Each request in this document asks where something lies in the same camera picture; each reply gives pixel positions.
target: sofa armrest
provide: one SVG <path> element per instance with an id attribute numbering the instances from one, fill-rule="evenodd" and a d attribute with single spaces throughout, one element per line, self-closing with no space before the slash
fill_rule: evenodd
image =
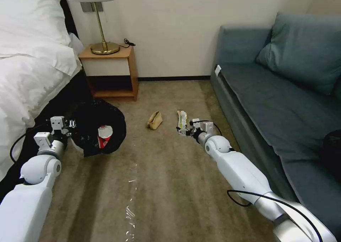
<path id="1" fill-rule="evenodd" d="M 253 63 L 270 38 L 271 29 L 221 26 L 214 64 Z"/>

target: red and white cup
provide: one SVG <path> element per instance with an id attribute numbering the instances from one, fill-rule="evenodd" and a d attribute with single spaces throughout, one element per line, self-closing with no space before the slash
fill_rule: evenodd
<path id="1" fill-rule="evenodd" d="M 103 125 L 98 128 L 98 144 L 100 149 L 103 149 L 107 145 L 112 134 L 113 128 L 111 126 Z"/>

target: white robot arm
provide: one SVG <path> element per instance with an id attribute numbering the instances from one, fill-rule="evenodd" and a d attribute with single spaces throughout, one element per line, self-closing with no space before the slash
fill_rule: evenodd
<path id="1" fill-rule="evenodd" d="M 39 151 L 21 168 L 21 178 L 25 182 L 10 191 L 0 205 L 0 242 L 39 240 L 52 200 L 52 187 L 61 172 L 60 158 L 66 147 L 64 117 L 52 117 L 51 126 L 54 138 L 47 132 L 34 136 Z"/>
<path id="2" fill-rule="evenodd" d="M 193 128 L 180 129 L 179 134 L 193 136 L 215 162 L 238 195 L 253 204 L 258 211 L 274 222 L 274 234 L 280 242 L 336 242 L 333 234 L 304 206 L 280 198 L 272 192 L 265 175 L 240 152 L 232 149 L 229 141 L 213 135 L 213 123 L 201 128 L 193 119 Z"/>

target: black bag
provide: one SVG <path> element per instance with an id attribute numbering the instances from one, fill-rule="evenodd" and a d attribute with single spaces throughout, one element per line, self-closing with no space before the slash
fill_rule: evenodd
<path id="1" fill-rule="evenodd" d="M 341 130 L 326 135 L 320 158 L 329 171 L 341 181 Z"/>
<path id="2" fill-rule="evenodd" d="M 104 100 L 96 99 L 79 105 L 73 112 L 72 120 L 76 128 L 72 132 L 72 140 L 84 150 L 84 157 L 104 153 L 110 154 L 120 147 L 126 136 L 126 123 L 123 113 Z M 99 148 L 98 128 L 109 125 L 113 129 L 108 143 Z"/>

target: sofa cushion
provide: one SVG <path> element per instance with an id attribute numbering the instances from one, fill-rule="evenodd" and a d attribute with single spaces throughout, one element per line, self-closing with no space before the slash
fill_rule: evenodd
<path id="1" fill-rule="evenodd" d="M 341 184 L 319 159 L 324 137 L 341 129 L 339 101 L 258 64 L 226 64 L 219 76 L 279 156 L 300 202 L 341 237 L 341 204 L 334 204 L 341 202 Z"/>
<path id="2" fill-rule="evenodd" d="M 341 16 L 277 14 L 257 61 L 295 82 L 330 94 L 341 74 Z"/>

